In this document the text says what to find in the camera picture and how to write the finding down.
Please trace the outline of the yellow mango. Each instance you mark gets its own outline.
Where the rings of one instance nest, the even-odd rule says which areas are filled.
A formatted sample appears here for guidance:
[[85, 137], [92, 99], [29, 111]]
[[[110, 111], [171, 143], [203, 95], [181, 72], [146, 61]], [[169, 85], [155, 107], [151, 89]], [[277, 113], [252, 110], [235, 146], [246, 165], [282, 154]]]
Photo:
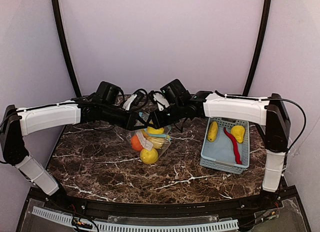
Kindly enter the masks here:
[[147, 133], [149, 133], [149, 134], [159, 135], [159, 134], [164, 134], [164, 132], [165, 132], [164, 128], [155, 129], [155, 128], [150, 127], [150, 126], [147, 127]]

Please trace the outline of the clear zip bag blue zipper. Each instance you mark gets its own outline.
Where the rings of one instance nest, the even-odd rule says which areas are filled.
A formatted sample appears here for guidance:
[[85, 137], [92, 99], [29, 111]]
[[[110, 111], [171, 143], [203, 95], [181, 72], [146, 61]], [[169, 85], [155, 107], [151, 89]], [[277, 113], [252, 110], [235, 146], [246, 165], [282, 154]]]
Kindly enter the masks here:
[[130, 131], [126, 139], [144, 164], [155, 164], [171, 145], [171, 126]]

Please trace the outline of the pale yellow potato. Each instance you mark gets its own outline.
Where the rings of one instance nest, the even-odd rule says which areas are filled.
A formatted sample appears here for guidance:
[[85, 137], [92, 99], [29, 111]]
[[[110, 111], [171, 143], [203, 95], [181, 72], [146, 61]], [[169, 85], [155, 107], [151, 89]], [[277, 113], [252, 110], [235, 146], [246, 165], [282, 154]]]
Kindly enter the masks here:
[[149, 136], [147, 140], [153, 144], [154, 149], [161, 149], [169, 143], [168, 140], [163, 137]]

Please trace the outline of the orange fruit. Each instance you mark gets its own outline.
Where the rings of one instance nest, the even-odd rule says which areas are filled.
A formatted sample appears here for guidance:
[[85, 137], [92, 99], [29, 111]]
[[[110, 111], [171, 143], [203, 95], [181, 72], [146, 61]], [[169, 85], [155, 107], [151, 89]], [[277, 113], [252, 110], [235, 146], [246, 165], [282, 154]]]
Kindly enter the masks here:
[[141, 142], [138, 138], [137, 135], [134, 135], [131, 140], [131, 147], [133, 150], [137, 151], [137, 152], [140, 152], [141, 150], [143, 150], [143, 146], [141, 145]]

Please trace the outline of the round yellow lemon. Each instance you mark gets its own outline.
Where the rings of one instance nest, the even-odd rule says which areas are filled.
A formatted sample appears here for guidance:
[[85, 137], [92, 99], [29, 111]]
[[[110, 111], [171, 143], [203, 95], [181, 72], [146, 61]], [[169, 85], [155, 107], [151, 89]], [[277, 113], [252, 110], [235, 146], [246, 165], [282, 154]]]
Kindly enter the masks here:
[[154, 148], [151, 150], [143, 149], [140, 152], [140, 159], [144, 164], [154, 164], [157, 162], [158, 158], [158, 152]]

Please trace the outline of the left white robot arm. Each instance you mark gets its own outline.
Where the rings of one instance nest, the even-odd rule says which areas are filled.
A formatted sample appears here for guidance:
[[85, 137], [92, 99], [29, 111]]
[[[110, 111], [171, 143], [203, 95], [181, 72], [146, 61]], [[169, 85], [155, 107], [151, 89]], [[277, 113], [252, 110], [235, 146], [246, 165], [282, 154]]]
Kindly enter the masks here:
[[96, 92], [64, 102], [31, 108], [7, 106], [0, 124], [2, 164], [10, 164], [27, 176], [45, 194], [52, 196], [61, 187], [56, 179], [28, 152], [24, 137], [41, 130], [94, 121], [105, 121], [128, 131], [147, 127], [136, 110], [116, 105], [120, 87], [101, 82]]

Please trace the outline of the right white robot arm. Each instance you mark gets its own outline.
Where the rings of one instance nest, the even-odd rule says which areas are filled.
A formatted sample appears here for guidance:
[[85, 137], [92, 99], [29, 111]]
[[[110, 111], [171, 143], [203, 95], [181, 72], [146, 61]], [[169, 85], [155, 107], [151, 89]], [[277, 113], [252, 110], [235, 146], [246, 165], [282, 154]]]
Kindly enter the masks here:
[[148, 121], [154, 128], [196, 117], [243, 120], [265, 127], [262, 138], [267, 156], [262, 189], [276, 192], [285, 169], [285, 157], [292, 148], [286, 99], [276, 93], [269, 97], [244, 97], [198, 91], [191, 95], [178, 79], [163, 86], [160, 93], [169, 106], [160, 103], [160, 108], [150, 113]]

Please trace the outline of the yellow fruit back left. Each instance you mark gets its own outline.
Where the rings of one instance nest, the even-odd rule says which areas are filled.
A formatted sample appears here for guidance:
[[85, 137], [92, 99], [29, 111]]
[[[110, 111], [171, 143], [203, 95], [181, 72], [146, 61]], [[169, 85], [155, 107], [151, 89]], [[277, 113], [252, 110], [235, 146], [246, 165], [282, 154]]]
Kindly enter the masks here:
[[207, 131], [207, 139], [209, 142], [214, 142], [217, 138], [218, 134], [218, 123], [216, 121], [213, 121]]

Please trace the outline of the light blue plastic basket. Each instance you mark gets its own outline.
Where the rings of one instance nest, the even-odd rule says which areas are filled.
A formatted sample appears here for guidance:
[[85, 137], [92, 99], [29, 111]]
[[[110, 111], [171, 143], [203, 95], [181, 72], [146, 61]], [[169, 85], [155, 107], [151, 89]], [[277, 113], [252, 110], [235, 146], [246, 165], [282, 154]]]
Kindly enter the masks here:
[[[215, 141], [208, 140], [209, 127], [213, 122], [217, 122], [217, 137]], [[239, 158], [241, 164], [236, 163], [234, 154], [234, 146], [231, 139], [225, 133], [231, 132], [231, 129], [241, 125], [244, 127], [243, 143], [238, 143]], [[220, 171], [225, 171], [234, 174], [241, 174], [248, 169], [250, 165], [250, 130], [249, 123], [242, 120], [227, 120], [225, 118], [210, 118], [207, 123], [205, 138], [201, 149], [200, 165]]]

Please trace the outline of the red chili pepper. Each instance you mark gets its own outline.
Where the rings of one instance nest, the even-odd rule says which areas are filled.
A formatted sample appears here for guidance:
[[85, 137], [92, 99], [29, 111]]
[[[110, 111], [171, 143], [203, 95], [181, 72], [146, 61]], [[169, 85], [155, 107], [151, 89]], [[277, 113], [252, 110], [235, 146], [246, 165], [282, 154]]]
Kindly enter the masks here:
[[235, 156], [235, 162], [236, 164], [240, 164], [242, 165], [242, 161], [241, 161], [241, 156], [240, 156], [240, 153], [239, 153], [239, 149], [238, 149], [238, 143], [237, 143], [237, 140], [235, 139], [235, 137], [229, 133], [227, 131], [227, 129], [224, 127], [223, 128], [223, 132], [224, 134], [231, 140], [232, 142], [232, 146], [233, 146], [233, 153], [234, 153], [234, 156]]

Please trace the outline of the black front table rail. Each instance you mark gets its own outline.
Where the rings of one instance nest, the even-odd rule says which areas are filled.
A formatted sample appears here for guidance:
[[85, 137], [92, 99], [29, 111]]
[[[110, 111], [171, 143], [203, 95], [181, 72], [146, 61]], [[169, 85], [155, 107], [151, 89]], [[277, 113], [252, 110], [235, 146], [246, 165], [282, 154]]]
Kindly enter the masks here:
[[255, 212], [274, 208], [278, 198], [277, 193], [264, 190], [260, 194], [238, 199], [220, 200], [214, 202], [185, 203], [185, 204], [134, 204], [106, 202], [68, 196], [65, 191], [58, 195], [48, 196], [38, 188], [34, 192], [51, 208], [74, 211], [90, 218], [107, 218], [110, 215], [147, 218], [178, 218], [206, 216], [217, 214], [219, 217], [247, 217]]

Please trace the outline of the black frame post left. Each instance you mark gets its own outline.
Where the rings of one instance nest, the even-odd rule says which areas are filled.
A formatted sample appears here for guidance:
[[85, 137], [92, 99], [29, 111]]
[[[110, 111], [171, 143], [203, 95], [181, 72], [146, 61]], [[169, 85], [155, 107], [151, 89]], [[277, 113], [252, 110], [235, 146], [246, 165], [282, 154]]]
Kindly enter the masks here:
[[68, 48], [59, 0], [51, 0], [51, 4], [52, 4], [52, 10], [53, 10], [53, 15], [55, 20], [55, 26], [58, 34], [58, 39], [59, 39], [60, 47], [62, 50], [64, 62], [67, 68], [67, 73], [68, 73], [75, 96], [81, 97], [82, 93], [76, 78], [76, 73], [73, 67], [72, 58]]

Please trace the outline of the black frame post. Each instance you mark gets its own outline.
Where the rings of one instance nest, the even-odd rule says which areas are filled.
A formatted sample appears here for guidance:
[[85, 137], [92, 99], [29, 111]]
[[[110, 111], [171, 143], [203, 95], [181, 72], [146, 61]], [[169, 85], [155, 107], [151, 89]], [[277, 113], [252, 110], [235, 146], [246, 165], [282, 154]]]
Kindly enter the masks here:
[[261, 14], [261, 20], [260, 20], [260, 26], [259, 26], [259, 31], [257, 35], [257, 40], [256, 40], [256, 45], [251, 61], [251, 65], [249, 68], [248, 76], [246, 79], [246, 83], [242, 92], [243, 96], [248, 96], [255, 74], [256, 74], [256, 69], [258, 66], [261, 50], [263, 47], [263, 42], [265, 38], [265, 33], [267, 29], [267, 24], [268, 24], [268, 19], [269, 19], [269, 13], [270, 13], [270, 7], [271, 7], [271, 2], [272, 0], [264, 0], [263, 2], [263, 8], [262, 8], [262, 14]]
[[67, 68], [67, 73], [68, 73], [75, 96], [81, 97], [82, 93], [76, 78], [76, 73], [73, 67], [72, 58], [68, 48], [59, 0], [51, 0], [51, 4], [52, 4], [52, 10], [53, 10], [53, 15], [55, 20], [55, 26], [58, 34], [58, 39], [59, 39], [60, 47], [62, 50], [64, 62]]

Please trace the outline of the black frame post right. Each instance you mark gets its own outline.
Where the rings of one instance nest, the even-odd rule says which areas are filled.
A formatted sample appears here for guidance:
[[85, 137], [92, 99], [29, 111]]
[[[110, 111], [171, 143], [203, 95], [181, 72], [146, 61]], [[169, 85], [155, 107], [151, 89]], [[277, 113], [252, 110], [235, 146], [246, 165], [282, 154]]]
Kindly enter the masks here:
[[263, 8], [262, 8], [262, 14], [261, 14], [261, 20], [260, 20], [260, 26], [259, 26], [259, 31], [257, 35], [257, 40], [256, 40], [256, 45], [251, 61], [251, 65], [249, 68], [248, 76], [246, 79], [246, 83], [242, 92], [243, 96], [248, 96], [255, 74], [256, 74], [256, 69], [258, 66], [261, 50], [263, 47], [263, 42], [265, 38], [265, 33], [267, 29], [267, 24], [268, 24], [268, 19], [269, 19], [269, 13], [270, 13], [270, 7], [271, 7], [271, 2], [272, 0], [264, 0], [263, 2]]

